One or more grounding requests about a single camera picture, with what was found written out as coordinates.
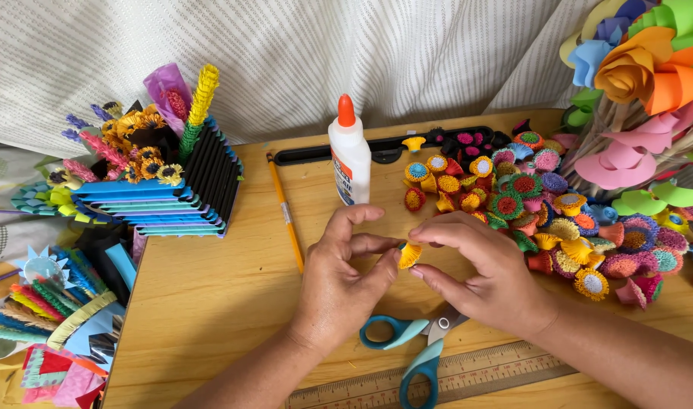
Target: forearm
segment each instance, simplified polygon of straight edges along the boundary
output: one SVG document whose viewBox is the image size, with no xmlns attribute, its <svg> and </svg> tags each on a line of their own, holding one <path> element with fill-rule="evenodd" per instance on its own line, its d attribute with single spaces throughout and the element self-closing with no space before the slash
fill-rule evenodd
<svg viewBox="0 0 693 409">
<path fill-rule="evenodd" d="M 693 408 L 693 343 L 560 299 L 556 321 L 526 337 L 643 408 Z"/>
<path fill-rule="evenodd" d="M 281 329 L 201 386 L 175 409 L 242 407 L 273 409 L 282 404 L 323 356 Z"/>
</svg>

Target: blue scissors handle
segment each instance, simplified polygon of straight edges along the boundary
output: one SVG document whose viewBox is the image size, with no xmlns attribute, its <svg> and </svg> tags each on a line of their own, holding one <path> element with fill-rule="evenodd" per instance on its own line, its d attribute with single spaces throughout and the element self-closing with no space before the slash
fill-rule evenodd
<svg viewBox="0 0 693 409">
<path fill-rule="evenodd" d="M 437 364 L 440 363 L 440 354 L 442 353 L 442 339 L 438 339 L 424 348 L 417 355 L 410 366 L 407 367 L 405 375 L 402 376 L 402 383 L 399 384 L 399 403 L 405 409 L 434 409 L 437 405 Z M 420 407 L 414 407 L 410 404 L 407 395 L 407 389 L 410 387 L 410 382 L 418 373 L 422 373 L 430 380 L 430 395 L 427 397 L 427 402 Z"/>
<path fill-rule="evenodd" d="M 392 330 L 394 330 L 394 335 L 388 340 L 385 340 L 383 342 L 375 342 L 373 340 L 370 340 L 367 338 L 367 328 L 369 326 L 377 321 L 384 321 L 387 322 L 389 325 L 392 326 Z M 424 330 L 425 327 L 430 323 L 429 320 L 414 320 L 414 321 L 408 321 L 408 320 L 397 320 L 394 317 L 390 317 L 388 315 L 372 315 L 369 320 L 367 320 L 367 323 L 364 324 L 363 327 L 361 327 L 361 330 L 359 331 L 359 338 L 361 339 L 361 343 L 364 344 L 365 347 L 371 348 L 371 349 L 389 349 L 389 348 L 395 348 L 398 347 L 399 345 L 402 345 L 403 343 L 407 342 L 408 340 L 414 338 L 420 331 Z"/>
</svg>

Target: ruler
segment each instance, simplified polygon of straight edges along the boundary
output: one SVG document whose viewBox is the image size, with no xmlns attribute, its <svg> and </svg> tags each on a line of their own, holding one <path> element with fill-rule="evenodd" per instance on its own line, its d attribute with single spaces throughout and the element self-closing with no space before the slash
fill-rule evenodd
<svg viewBox="0 0 693 409">
<path fill-rule="evenodd" d="M 400 409 L 399 383 L 406 367 L 383 370 L 292 393 L 285 409 Z M 552 354 L 521 340 L 497 347 L 440 358 L 437 403 L 452 402 L 516 386 L 558 378 L 578 370 Z M 426 377 L 410 383 L 410 404 L 419 407 L 429 395 Z"/>
</svg>

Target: white fabric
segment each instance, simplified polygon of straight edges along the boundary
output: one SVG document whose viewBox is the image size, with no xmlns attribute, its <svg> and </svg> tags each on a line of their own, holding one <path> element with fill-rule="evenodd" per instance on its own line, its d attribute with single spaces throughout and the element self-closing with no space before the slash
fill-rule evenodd
<svg viewBox="0 0 693 409">
<path fill-rule="evenodd" d="M 365 127 L 566 106 L 561 42 L 598 0 L 0 0 L 0 142 L 84 154 L 60 135 L 90 103 L 148 103 L 177 62 L 221 70 L 210 113 L 234 143 L 326 133 L 338 96 Z"/>
</svg>

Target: fingernail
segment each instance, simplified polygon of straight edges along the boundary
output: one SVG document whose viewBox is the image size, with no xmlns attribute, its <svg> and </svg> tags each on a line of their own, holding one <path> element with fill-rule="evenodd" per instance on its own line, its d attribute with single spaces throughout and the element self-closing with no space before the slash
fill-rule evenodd
<svg viewBox="0 0 693 409">
<path fill-rule="evenodd" d="M 410 267 L 410 274 L 414 275 L 418 279 L 422 279 L 424 276 L 420 270 L 417 269 L 417 267 Z"/>
</svg>

